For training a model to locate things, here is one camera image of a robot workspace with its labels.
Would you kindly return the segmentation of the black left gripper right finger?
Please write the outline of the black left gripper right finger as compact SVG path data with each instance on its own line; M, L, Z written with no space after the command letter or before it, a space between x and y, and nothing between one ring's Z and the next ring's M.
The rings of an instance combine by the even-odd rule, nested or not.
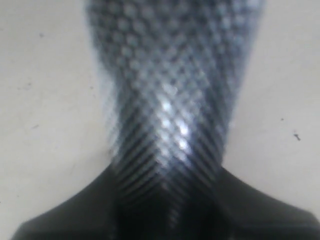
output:
M318 240L320 222L309 211L275 199L223 168L216 186L216 240Z

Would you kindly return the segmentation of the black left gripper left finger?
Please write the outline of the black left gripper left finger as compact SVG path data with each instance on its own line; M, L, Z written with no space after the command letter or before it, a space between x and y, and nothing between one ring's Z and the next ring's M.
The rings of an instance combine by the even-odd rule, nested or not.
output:
M114 175L107 167L79 193L22 223L14 240L117 240Z

